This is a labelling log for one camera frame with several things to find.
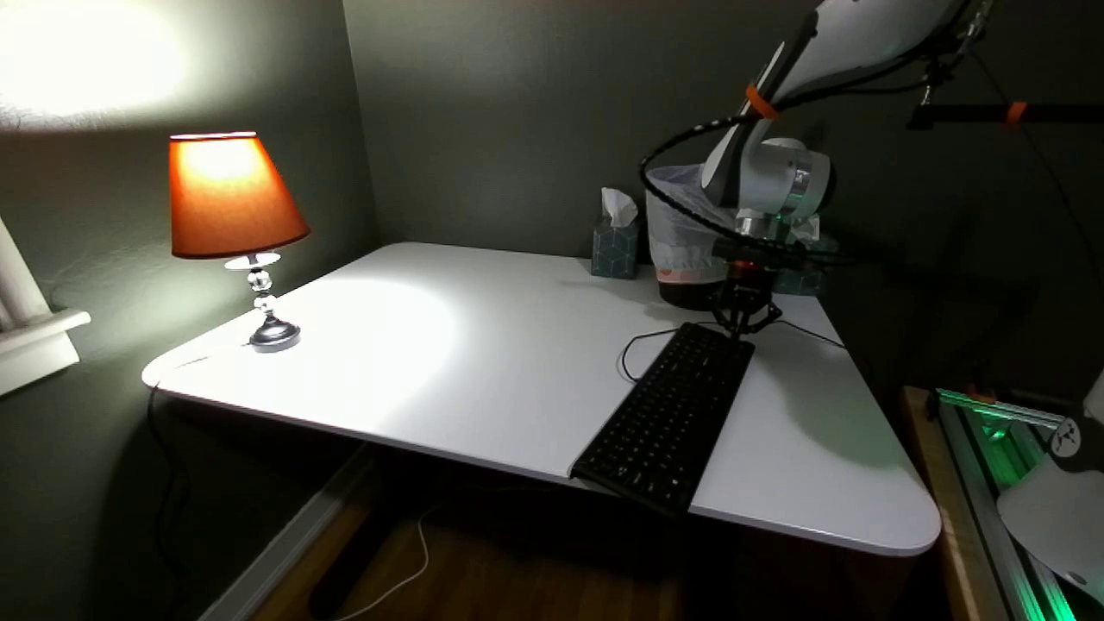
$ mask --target floor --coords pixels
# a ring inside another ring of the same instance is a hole
[[[882,562],[429,459],[389,477],[422,494],[388,501],[389,526],[344,547],[314,618],[946,618],[929,554]]]

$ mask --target desk surface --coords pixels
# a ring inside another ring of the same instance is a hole
[[[918,554],[938,510],[814,295],[778,295],[693,514]],[[285,351],[245,344],[242,315],[142,378],[177,396],[381,443],[573,484],[571,466],[633,378],[621,348],[705,319],[653,278],[596,278],[581,259],[389,244],[279,298]],[[666,339],[629,348],[639,376]]]

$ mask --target table lamp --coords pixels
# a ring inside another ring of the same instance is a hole
[[[256,305],[265,315],[250,339],[256,348],[285,348],[300,328],[277,318],[271,266],[272,249],[307,233],[272,154],[251,132],[172,135],[169,137],[172,254],[231,259],[242,270]]]

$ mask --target orange lampshade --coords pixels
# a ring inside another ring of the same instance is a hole
[[[169,137],[172,254],[251,254],[307,233],[277,162],[256,135]]]

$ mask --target black keyboard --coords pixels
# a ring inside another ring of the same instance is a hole
[[[573,477],[663,514],[687,514],[754,351],[748,341],[679,323]]]

